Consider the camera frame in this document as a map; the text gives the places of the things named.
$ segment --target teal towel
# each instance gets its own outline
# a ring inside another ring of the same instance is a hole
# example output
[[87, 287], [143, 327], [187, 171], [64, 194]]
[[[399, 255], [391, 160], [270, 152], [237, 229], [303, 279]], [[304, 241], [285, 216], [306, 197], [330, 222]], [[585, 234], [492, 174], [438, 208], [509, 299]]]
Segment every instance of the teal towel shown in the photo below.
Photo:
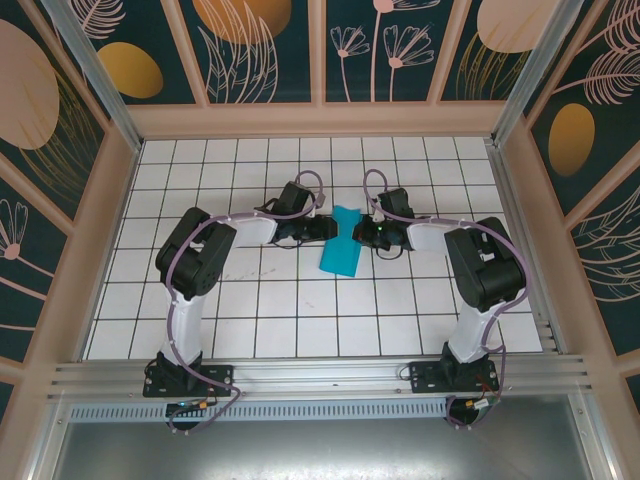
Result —
[[338, 236], [327, 240], [324, 244], [320, 270], [355, 277], [362, 245], [351, 237], [353, 229], [360, 223], [362, 215], [360, 210], [349, 210], [336, 206], [332, 216], [338, 224]]

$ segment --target white grid surface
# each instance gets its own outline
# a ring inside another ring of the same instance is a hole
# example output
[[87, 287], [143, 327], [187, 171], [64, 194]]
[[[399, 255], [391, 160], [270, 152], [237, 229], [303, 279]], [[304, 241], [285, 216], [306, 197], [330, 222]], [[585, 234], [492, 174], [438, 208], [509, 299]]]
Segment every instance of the white grid surface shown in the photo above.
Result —
[[[166, 299], [154, 261], [187, 208], [197, 205], [212, 214], [247, 211], [277, 196], [299, 171], [312, 169], [326, 186], [321, 213], [331, 213], [334, 205], [364, 212], [362, 178], [373, 167], [391, 186], [407, 189], [416, 214], [496, 216], [506, 226], [481, 138], [146, 142], [85, 358], [155, 357], [164, 337]], [[205, 303], [205, 358], [441, 352], [460, 309], [445, 257], [412, 252], [383, 261], [363, 248], [352, 279], [319, 270], [322, 248], [313, 243], [293, 250], [232, 250]], [[529, 303], [516, 310], [499, 321], [490, 344], [503, 339], [510, 353], [541, 351]]]

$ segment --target flower illustration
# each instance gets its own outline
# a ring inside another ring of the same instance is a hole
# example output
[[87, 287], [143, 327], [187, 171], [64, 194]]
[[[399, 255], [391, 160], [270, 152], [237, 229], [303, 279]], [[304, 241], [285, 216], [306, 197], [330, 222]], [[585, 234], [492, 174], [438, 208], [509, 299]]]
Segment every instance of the flower illustration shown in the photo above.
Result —
[[389, 101], [393, 102], [393, 79], [398, 68], [423, 65], [433, 61], [433, 50], [427, 50], [431, 39], [427, 34], [429, 27], [423, 29], [407, 27], [398, 37], [398, 26], [384, 29], [384, 48], [391, 67], [389, 81]]
[[435, 7], [440, 0], [373, 0], [373, 6], [380, 13], [390, 13], [394, 10], [422, 10]]
[[27, 228], [29, 210], [16, 202], [14, 213], [6, 199], [0, 200], [0, 258], [15, 260], [20, 256], [20, 243]]
[[369, 44], [364, 43], [365, 36], [362, 27], [347, 27], [344, 35], [340, 27], [331, 29], [331, 40], [340, 58], [354, 57], [369, 52]]

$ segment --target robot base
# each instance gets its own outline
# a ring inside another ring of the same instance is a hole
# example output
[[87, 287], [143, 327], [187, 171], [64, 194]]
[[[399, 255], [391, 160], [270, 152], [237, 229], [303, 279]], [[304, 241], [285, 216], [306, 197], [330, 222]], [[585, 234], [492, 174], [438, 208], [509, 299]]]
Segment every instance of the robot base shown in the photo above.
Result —
[[[202, 365], [201, 363], [202, 356], [190, 367], [211, 380], [226, 384], [233, 383], [232, 365]], [[162, 353], [158, 353], [157, 364], [145, 369], [142, 396], [145, 398], [230, 397], [231, 390], [212, 387], [198, 380], [182, 367], [166, 360]]]
[[493, 391], [499, 388], [495, 364], [489, 355], [471, 363], [460, 363], [444, 344], [442, 358], [409, 364], [413, 393], [481, 393], [482, 382]]

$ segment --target yellow oval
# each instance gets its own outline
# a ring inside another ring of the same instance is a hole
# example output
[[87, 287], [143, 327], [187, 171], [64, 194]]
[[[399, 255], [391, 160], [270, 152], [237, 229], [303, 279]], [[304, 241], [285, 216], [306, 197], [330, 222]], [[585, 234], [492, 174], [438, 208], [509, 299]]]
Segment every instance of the yellow oval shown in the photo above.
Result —
[[120, 93], [134, 98], [150, 98], [162, 90], [164, 81], [160, 67], [141, 48], [114, 42], [102, 47], [98, 57]]
[[198, 16], [217, 37], [235, 44], [258, 43], [260, 37], [251, 34], [245, 3], [274, 38], [289, 24], [291, 0], [193, 0]]
[[521, 53], [538, 43], [558, 0], [483, 0], [478, 10], [478, 36], [500, 53]]
[[35, 150], [58, 124], [60, 95], [56, 72], [29, 35], [0, 20], [0, 137]]
[[587, 161], [596, 125], [591, 112], [582, 105], [570, 103], [562, 107], [551, 125], [549, 161], [564, 177], [576, 173]]

